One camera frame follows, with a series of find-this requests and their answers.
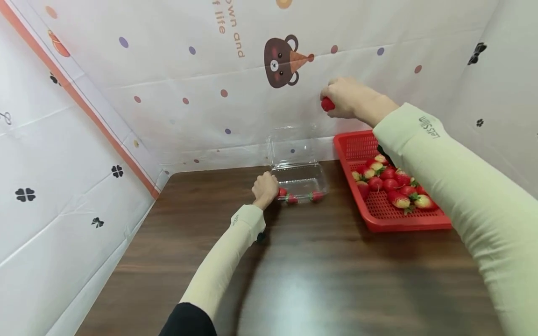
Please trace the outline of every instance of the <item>wall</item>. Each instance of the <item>wall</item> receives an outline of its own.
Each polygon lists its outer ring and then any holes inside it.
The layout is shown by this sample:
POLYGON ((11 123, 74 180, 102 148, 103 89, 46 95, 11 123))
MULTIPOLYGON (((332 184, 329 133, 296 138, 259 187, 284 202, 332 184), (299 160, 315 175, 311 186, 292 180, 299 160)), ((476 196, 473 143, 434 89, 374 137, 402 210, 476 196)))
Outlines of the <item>wall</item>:
POLYGON ((266 165, 271 129, 309 123, 318 126, 317 157, 333 158, 333 135, 365 128, 322 112, 319 91, 336 76, 357 77, 400 103, 437 111, 459 85, 497 5, 11 2, 53 53, 70 52, 80 66, 71 78, 89 78, 171 173, 266 165), (49 29, 58 39, 53 44, 49 29))
POLYGON ((481 38, 487 49, 465 70, 444 123, 458 141, 538 198, 537 11, 532 0, 499 5, 481 38))
POLYGON ((0 330, 74 334, 154 199, 0 17, 0 330))

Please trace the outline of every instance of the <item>arm sleeve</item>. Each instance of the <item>arm sleeve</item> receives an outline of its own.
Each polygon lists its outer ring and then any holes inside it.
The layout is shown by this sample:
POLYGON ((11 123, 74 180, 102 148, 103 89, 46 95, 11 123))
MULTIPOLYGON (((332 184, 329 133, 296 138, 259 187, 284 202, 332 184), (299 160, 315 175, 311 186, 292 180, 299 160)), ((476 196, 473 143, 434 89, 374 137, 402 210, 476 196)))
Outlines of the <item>arm sleeve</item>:
POLYGON ((538 201, 405 104, 373 130, 451 219, 478 263, 507 335, 538 333, 538 201))
POLYGON ((264 229, 263 211, 255 205, 243 205, 198 267, 180 303, 193 304, 214 320, 239 260, 264 229))

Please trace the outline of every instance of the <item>bear ice cream cone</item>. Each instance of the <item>bear ice cream cone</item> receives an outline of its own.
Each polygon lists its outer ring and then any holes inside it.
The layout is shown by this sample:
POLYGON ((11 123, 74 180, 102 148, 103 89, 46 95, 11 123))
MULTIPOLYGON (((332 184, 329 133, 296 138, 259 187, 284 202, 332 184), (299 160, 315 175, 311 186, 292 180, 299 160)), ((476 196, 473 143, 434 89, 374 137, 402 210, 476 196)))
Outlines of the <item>bear ice cream cone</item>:
POLYGON ((291 66, 292 74, 299 70, 300 67, 306 64, 306 62, 312 62, 314 60, 314 54, 310 54, 308 57, 295 51, 289 52, 289 65, 291 66))

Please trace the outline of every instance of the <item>brown table surface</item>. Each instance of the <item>brown table surface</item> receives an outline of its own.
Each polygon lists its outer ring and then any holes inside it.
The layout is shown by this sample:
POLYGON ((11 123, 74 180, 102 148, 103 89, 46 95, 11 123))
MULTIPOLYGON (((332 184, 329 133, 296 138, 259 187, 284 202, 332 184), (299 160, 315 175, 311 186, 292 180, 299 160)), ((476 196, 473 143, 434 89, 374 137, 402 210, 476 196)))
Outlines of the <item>brown table surface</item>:
MULTIPOLYGON (((455 231, 372 234, 338 161, 319 204, 273 206, 267 238, 243 256, 219 335, 502 335, 455 231)), ((266 167, 175 174, 78 336, 157 335, 266 167)))

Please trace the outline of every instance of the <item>black sleeve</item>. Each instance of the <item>black sleeve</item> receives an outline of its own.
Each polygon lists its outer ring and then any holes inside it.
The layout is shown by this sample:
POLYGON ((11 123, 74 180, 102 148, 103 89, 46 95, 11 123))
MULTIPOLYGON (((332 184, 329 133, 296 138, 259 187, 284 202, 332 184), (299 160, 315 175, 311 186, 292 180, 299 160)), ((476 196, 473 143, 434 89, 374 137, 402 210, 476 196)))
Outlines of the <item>black sleeve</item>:
POLYGON ((180 303, 168 317, 159 336, 216 336, 209 316, 195 305, 180 303))

